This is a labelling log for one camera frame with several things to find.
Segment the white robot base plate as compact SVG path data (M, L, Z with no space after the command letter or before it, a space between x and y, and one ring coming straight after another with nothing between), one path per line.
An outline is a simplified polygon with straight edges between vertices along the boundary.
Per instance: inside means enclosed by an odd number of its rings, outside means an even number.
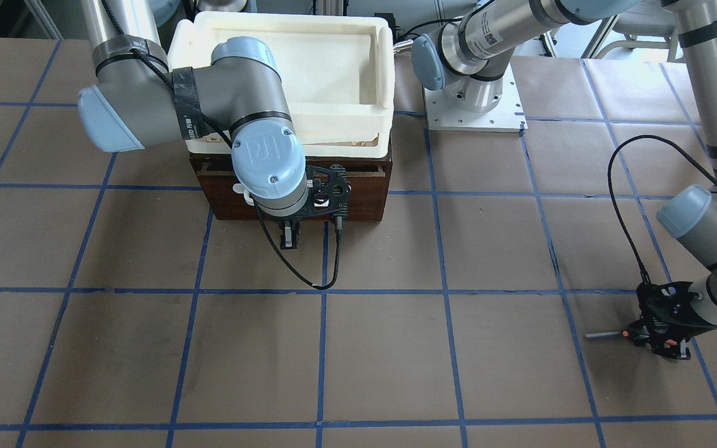
M424 89L423 93L432 130L519 133L528 128L510 66L492 82L467 77L438 91Z

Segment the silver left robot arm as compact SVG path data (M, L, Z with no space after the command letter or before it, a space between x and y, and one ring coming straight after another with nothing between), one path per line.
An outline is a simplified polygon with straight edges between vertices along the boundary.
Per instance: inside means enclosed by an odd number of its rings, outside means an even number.
M440 29L410 42L411 62L422 86L452 93L456 105L481 116L492 110L514 48L565 24L587 25L626 12L634 1L489 1ZM657 213L672 238L708 275L695 282L655 284L636 257L638 320L623 331L636 346L671 360L687 360L688 344L717 329L717 1L663 1L672 15L699 114L709 168L692 161L711 188L691 185Z

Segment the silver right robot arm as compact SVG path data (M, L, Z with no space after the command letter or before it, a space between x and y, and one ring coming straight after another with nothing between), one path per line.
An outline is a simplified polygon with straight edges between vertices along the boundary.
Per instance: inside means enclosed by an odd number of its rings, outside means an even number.
M144 149L217 133L230 146L240 191L297 246L299 222L329 215L341 235L350 185L339 166L307 164L270 48L233 37L202 68L175 68L146 1L85 1L96 85L78 113L89 139L107 152Z

